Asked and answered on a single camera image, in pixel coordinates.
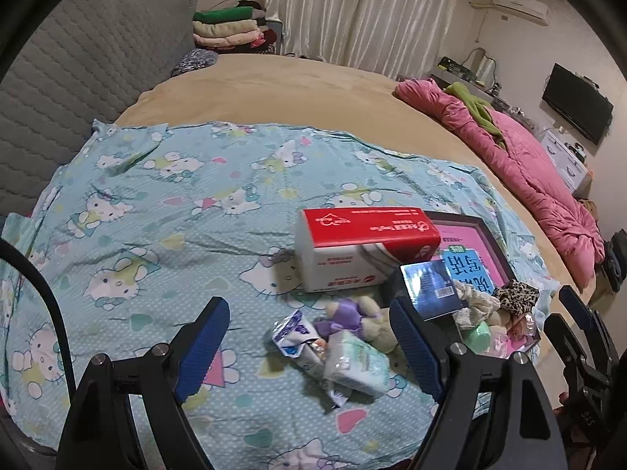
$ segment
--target headboard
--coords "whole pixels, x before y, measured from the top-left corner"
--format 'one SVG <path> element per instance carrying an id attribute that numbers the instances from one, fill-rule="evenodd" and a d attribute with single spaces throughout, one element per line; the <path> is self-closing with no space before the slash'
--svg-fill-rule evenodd
<path id="1" fill-rule="evenodd" d="M 64 0 L 0 84 L 0 219 L 28 214 L 90 136 L 194 48 L 196 0 Z"/>

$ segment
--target curtain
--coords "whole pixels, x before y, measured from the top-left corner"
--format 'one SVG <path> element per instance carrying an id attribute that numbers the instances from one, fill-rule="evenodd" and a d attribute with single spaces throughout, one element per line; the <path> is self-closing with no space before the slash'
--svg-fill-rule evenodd
<path id="1" fill-rule="evenodd" d="M 378 72 L 430 70 L 457 0 L 266 0 L 284 24 L 283 52 Z"/>

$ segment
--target beige folded blanket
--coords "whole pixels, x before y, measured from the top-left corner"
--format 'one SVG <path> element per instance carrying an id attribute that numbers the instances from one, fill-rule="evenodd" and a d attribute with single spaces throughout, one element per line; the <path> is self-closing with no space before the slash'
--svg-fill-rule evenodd
<path id="1" fill-rule="evenodd" d="M 203 45 L 205 47 L 229 47 L 230 45 L 241 45 L 253 42 L 258 39 L 259 34 L 262 34 L 258 29 L 245 34 L 235 34 L 230 37 L 222 37 L 219 39 L 208 39 L 201 37 L 198 34 L 194 34 L 194 42 L 197 45 Z"/>
<path id="2" fill-rule="evenodd" d="M 257 29 L 257 21 L 244 19 L 242 21 L 230 21 L 228 23 L 206 25 L 200 21 L 194 21 L 194 33 L 207 39 L 221 39 L 237 34 L 245 34 Z"/>

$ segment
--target pink quilt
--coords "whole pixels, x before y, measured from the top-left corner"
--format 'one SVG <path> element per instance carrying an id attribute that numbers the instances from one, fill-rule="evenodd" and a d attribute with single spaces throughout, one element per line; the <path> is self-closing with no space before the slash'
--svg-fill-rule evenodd
<path id="1" fill-rule="evenodd" d="M 432 80 L 403 81 L 395 94 L 439 120 L 474 150 L 533 214 L 577 286 L 584 289 L 594 276 L 594 264 L 603 261 L 603 239 L 594 218 L 575 201 L 534 136 L 511 117 L 491 110 L 507 145 L 507 151 L 500 149 L 463 102 L 445 94 Z"/>

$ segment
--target silver bolt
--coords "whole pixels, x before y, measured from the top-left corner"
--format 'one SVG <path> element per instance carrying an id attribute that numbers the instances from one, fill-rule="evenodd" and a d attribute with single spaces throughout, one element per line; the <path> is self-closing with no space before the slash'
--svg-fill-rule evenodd
<path id="1" fill-rule="evenodd" d="M 153 355 L 162 357 L 169 350 L 170 350 L 170 347 L 168 345 L 166 345 L 165 343 L 159 343 L 158 345 L 154 345 L 150 351 L 152 352 Z"/>
<path id="2" fill-rule="evenodd" d="M 513 354 L 513 359 L 518 362 L 518 364 L 526 364 L 527 362 L 529 362 L 529 357 L 521 351 L 516 351 Z"/>
<path id="3" fill-rule="evenodd" d="M 466 345 L 462 343 L 453 343 L 449 348 L 451 348 L 451 351 L 456 355 L 463 355 L 468 351 Z"/>
<path id="4" fill-rule="evenodd" d="M 104 353 L 97 353 L 92 357 L 92 364 L 99 366 L 104 364 L 105 360 L 107 360 L 107 356 Z"/>

